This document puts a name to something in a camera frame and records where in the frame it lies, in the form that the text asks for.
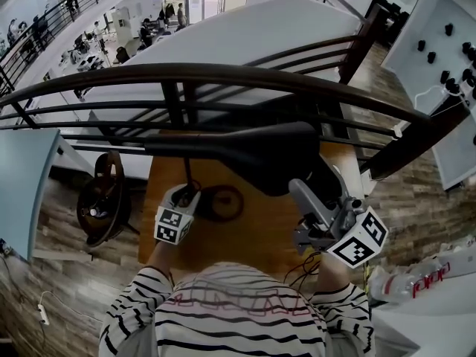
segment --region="black bicycle saddle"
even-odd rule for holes
[[[341,185],[319,147],[318,133],[304,122],[223,135],[151,135],[145,143],[149,155],[220,160],[268,196],[287,194],[289,181],[301,179],[323,203],[335,202]]]

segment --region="wooden tabletop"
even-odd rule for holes
[[[350,194],[363,197],[353,147],[322,143],[321,154],[339,168]],[[193,179],[202,187],[218,184],[236,187],[244,197],[245,206],[237,219],[226,223],[196,216],[189,234],[178,247],[174,268],[201,271],[215,262],[232,261],[279,274],[302,262],[292,244],[292,231],[301,215],[289,194],[265,196],[219,161],[190,160],[190,166]],[[154,157],[144,202],[139,262],[145,263],[155,247],[155,214],[165,192],[185,182],[183,159]]]

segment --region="striped shirt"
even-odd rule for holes
[[[244,265],[217,263],[172,287],[143,268],[112,303],[99,356],[375,355],[367,297],[350,284],[294,289]]]

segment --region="white cable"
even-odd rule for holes
[[[427,95],[427,93],[429,93],[429,92],[430,92],[431,90],[433,90],[433,89],[440,89],[440,92],[441,92],[442,95],[448,94],[448,95],[451,95],[452,97],[461,97],[461,95],[462,95],[460,92],[457,93],[457,94],[455,94],[455,93],[452,93],[452,92],[448,91],[448,90],[446,89],[446,87],[442,87],[442,86],[439,86],[439,85],[435,85],[435,86],[430,87],[427,91],[425,91],[425,92],[420,92],[419,94],[415,95],[415,98],[414,98],[415,107],[417,107],[418,98],[421,97],[421,96],[423,96],[423,95]],[[453,106],[451,106],[451,107],[448,107],[447,109],[444,109],[443,111],[438,112],[438,113],[436,113],[435,115],[432,115],[431,117],[436,116],[436,115],[439,115],[439,114],[441,114],[442,112],[445,112],[446,110],[452,109],[453,107],[459,105],[460,103],[462,103],[462,102],[464,102],[464,101],[465,101],[465,100],[463,99],[463,100],[461,100],[460,102],[456,103],[455,105],[453,105]]]
[[[61,300],[59,297],[57,297],[57,296],[56,296],[53,292],[51,292],[51,291],[44,291],[44,292],[42,293],[42,296],[41,296],[41,298],[39,299],[39,305],[41,305],[41,303],[42,303],[43,295],[44,295],[44,294],[51,294],[51,295],[53,295],[53,297],[54,297],[56,300],[58,300],[63,306],[65,306],[65,307],[68,308],[70,311],[76,313],[76,314],[79,315],[79,316],[84,316],[85,318],[90,318],[91,320],[97,321],[98,323],[102,323],[101,320],[98,320],[98,319],[96,319],[96,318],[93,318],[92,316],[84,315],[83,313],[78,312],[77,310],[72,309],[71,307],[67,306],[66,304],[64,304],[64,303],[62,302],[62,300]]]
[[[440,111],[440,112],[437,112],[436,114],[431,115],[431,117],[434,118],[435,116],[437,116],[439,114],[442,114],[443,112],[448,111],[449,109],[452,109],[453,107],[456,107],[457,105],[459,105],[463,102],[466,102],[466,101],[465,100],[460,100],[458,103],[454,104],[453,106],[449,106],[447,109],[444,109],[443,111]]]
[[[423,96],[423,95],[427,95],[427,93],[429,93],[429,92],[430,92],[431,90],[433,90],[433,89],[440,89],[441,94],[444,94],[444,89],[443,89],[442,86],[439,86],[439,85],[432,86],[432,87],[430,87],[427,91],[425,91],[425,92],[420,92],[419,94],[415,95],[415,99],[414,99],[414,101],[415,101],[415,107],[417,107],[418,98],[421,97],[421,96]]]

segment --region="electrical outlet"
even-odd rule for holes
[[[45,307],[41,304],[38,304],[39,314],[42,316],[41,322],[44,325],[50,325],[50,321],[48,320],[48,316],[46,315]]]

